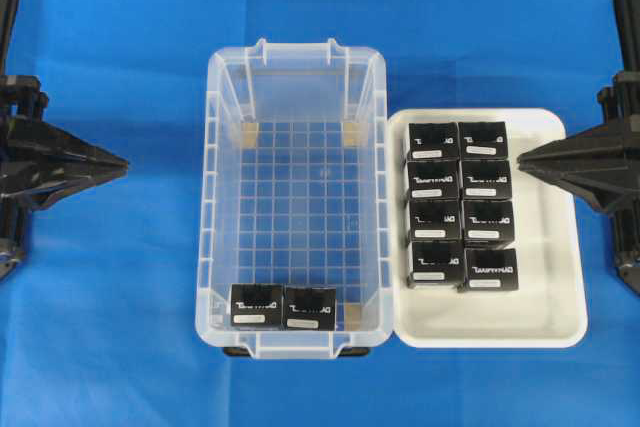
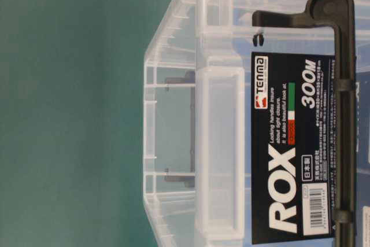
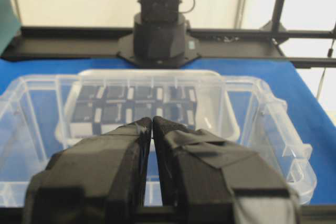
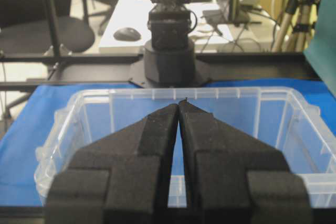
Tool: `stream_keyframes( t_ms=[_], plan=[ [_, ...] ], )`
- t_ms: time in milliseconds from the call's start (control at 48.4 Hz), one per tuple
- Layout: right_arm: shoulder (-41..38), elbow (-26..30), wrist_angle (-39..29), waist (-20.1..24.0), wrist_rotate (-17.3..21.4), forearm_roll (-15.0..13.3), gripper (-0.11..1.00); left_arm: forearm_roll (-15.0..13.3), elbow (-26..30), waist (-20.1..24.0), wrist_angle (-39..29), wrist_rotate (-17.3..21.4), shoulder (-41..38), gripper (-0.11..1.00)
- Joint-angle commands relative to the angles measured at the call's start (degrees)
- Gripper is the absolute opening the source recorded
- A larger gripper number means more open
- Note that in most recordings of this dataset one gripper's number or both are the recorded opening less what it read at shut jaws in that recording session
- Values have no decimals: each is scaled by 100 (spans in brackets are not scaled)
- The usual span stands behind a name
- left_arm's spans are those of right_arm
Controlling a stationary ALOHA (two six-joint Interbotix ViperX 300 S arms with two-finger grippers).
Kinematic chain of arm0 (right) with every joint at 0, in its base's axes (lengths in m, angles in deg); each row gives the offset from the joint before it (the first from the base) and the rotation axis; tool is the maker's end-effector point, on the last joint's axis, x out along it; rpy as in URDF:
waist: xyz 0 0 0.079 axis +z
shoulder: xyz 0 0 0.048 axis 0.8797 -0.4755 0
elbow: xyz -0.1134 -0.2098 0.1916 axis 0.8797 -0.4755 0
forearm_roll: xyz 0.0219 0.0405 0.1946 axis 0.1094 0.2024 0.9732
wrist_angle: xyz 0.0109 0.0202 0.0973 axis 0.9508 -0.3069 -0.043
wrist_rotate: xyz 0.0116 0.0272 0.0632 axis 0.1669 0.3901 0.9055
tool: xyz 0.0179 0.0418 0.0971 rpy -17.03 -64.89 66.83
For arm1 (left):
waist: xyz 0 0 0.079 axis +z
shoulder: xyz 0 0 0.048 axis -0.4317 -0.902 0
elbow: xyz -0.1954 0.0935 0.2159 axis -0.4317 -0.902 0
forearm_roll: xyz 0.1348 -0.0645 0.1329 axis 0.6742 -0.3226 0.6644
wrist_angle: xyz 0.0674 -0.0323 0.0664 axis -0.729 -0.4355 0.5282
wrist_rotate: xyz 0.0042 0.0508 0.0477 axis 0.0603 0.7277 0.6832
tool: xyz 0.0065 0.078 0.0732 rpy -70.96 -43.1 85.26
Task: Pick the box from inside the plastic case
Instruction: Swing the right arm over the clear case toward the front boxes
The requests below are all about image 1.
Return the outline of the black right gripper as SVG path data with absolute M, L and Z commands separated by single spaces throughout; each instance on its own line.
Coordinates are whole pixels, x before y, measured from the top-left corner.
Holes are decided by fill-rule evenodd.
M 612 216 L 639 199 L 639 72 L 620 71 L 598 94 L 604 123 L 551 141 L 517 158 L 519 169 Z M 558 170 L 530 164 L 609 159 L 609 169 Z

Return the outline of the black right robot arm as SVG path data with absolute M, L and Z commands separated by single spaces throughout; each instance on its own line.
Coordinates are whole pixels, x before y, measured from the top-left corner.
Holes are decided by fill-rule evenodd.
M 611 218 L 614 264 L 639 291 L 639 0 L 613 0 L 623 70 L 597 101 L 603 123 L 521 154 L 518 168 Z

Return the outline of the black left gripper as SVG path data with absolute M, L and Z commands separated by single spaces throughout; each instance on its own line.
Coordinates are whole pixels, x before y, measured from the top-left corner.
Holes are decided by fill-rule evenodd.
M 49 209 L 129 170 L 126 159 L 41 121 L 48 102 L 37 77 L 1 75 L 1 166 L 9 161 L 12 174 L 1 178 L 2 227 L 24 227 L 24 208 Z M 67 164 L 100 168 L 63 169 Z

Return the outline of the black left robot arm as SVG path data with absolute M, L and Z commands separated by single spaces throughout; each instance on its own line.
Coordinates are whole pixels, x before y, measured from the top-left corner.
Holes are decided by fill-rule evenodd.
M 44 121 L 35 76 L 1 74 L 1 277 L 24 261 L 31 213 L 124 176 L 129 162 Z

